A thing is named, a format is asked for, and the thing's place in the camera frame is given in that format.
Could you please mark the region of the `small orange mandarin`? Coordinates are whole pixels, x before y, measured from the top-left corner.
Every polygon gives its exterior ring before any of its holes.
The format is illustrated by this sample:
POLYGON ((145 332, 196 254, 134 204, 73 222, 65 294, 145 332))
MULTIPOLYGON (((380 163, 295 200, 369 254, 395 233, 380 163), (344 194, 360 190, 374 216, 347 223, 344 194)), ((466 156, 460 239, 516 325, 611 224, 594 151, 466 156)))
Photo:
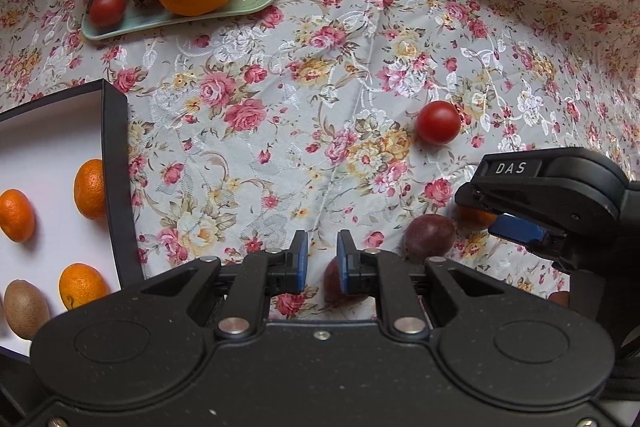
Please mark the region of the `small orange mandarin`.
POLYGON ((469 231, 484 231, 493 225, 498 216, 493 213, 471 207, 458 206, 456 219, 461 228, 469 231))

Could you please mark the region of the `dark plum under gripper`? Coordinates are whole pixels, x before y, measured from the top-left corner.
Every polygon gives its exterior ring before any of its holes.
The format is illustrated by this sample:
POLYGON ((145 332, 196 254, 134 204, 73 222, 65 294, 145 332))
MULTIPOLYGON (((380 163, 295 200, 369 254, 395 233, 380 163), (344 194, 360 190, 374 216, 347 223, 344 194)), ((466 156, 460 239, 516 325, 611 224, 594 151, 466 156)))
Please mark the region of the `dark plum under gripper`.
POLYGON ((347 295, 341 290, 341 277, 338 271, 337 257, 326 266, 322 277, 323 299, 328 306, 342 307, 361 303, 366 295, 347 295))

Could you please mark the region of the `dark plum near gripper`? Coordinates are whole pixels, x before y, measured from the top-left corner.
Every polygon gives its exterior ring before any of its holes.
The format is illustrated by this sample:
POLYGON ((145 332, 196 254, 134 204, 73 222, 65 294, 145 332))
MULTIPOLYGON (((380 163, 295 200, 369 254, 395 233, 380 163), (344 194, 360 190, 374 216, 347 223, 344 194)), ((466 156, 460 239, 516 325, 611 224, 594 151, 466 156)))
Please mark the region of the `dark plum near gripper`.
POLYGON ((448 217, 427 213, 412 220, 404 234, 404 257, 420 265, 426 258, 445 256, 456 240, 456 227, 448 217))

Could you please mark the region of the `dark red plum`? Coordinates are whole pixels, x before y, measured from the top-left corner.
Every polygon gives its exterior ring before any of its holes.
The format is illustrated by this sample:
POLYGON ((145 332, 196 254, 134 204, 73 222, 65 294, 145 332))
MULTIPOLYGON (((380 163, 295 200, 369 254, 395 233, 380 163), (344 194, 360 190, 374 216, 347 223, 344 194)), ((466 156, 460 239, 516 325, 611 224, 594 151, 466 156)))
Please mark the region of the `dark red plum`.
POLYGON ((553 293, 548 296, 548 300, 552 303, 556 303, 559 306, 568 308, 570 306, 570 292, 553 291, 553 293))

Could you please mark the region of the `floral tablecloth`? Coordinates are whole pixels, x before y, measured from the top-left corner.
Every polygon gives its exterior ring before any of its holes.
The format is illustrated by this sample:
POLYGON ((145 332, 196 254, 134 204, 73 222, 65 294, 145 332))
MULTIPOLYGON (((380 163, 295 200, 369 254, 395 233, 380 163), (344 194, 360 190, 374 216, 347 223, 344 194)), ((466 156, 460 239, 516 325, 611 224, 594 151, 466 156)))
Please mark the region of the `floral tablecloth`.
POLYGON ((328 317, 335 235, 396 251, 486 154, 584 146, 639 174, 639 0, 276 0, 246 17, 91 43, 87 0, 1 0, 1 105, 103 78, 127 95, 139 256, 152 277, 310 235, 328 317), (454 141, 420 139, 451 103, 454 141))

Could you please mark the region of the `mandarin in box lower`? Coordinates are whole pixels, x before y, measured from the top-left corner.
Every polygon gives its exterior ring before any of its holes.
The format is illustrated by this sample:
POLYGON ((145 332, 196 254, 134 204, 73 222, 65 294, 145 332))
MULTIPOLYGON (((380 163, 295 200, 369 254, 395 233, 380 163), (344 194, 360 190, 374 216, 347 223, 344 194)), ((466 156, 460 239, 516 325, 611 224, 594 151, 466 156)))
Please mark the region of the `mandarin in box lower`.
POLYGON ((85 263, 67 265, 58 280, 58 292, 67 310, 106 297, 110 293, 102 274, 85 263))

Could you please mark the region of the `mandarin in box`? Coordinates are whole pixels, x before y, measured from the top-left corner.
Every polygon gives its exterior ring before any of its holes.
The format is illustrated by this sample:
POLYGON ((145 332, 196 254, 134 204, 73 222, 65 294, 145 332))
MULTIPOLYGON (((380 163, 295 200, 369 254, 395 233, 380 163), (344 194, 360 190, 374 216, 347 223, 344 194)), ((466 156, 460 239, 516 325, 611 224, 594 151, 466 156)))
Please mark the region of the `mandarin in box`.
POLYGON ((100 219, 106 211, 101 159, 90 159, 78 169, 74 180, 74 202, 82 217, 100 219))
POLYGON ((14 243, 24 243, 34 234, 36 217, 32 204, 16 188, 10 188, 1 194, 0 225, 2 232, 14 243))
POLYGON ((85 263, 67 265, 58 280, 58 292, 67 310, 106 297, 110 293, 102 274, 85 263))

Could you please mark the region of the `mandarin in box right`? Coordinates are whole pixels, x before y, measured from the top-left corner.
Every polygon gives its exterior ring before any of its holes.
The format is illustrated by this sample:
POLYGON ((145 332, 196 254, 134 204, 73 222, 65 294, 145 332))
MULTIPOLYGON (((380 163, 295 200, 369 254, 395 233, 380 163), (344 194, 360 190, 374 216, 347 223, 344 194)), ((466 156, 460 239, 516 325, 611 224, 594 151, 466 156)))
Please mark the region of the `mandarin in box right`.
POLYGON ((74 180, 74 202, 82 217, 100 219, 106 211, 101 159, 90 159, 78 169, 74 180))

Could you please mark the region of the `brown kiwi in box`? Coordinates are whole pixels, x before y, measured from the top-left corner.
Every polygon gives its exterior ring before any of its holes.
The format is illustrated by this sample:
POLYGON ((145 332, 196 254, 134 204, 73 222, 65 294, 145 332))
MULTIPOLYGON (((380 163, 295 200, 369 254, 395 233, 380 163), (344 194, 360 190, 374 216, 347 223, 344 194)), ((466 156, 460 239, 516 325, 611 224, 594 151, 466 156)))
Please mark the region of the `brown kiwi in box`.
POLYGON ((51 317, 43 293, 25 280, 14 280, 6 286, 4 314, 11 331, 25 340, 33 340, 51 317))

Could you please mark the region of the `mandarin in box left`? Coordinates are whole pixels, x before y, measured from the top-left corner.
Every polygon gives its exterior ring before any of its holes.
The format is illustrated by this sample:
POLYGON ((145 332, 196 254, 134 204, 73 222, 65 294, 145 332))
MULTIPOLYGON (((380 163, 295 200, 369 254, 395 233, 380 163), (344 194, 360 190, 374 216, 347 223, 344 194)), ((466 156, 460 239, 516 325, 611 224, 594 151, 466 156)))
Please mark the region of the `mandarin in box left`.
POLYGON ((16 188, 10 188, 1 194, 0 225, 2 232, 14 243, 24 243, 34 234, 36 217, 32 204, 16 188))

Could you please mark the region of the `small red tomato on tray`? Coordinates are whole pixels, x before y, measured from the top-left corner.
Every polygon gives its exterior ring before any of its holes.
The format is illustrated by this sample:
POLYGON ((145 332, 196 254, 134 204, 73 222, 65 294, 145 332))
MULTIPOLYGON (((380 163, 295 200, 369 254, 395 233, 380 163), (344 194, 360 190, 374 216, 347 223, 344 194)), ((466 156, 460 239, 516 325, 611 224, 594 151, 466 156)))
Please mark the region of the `small red tomato on tray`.
POLYGON ((95 28, 117 26, 126 11, 126 0, 92 0, 89 20, 95 28))

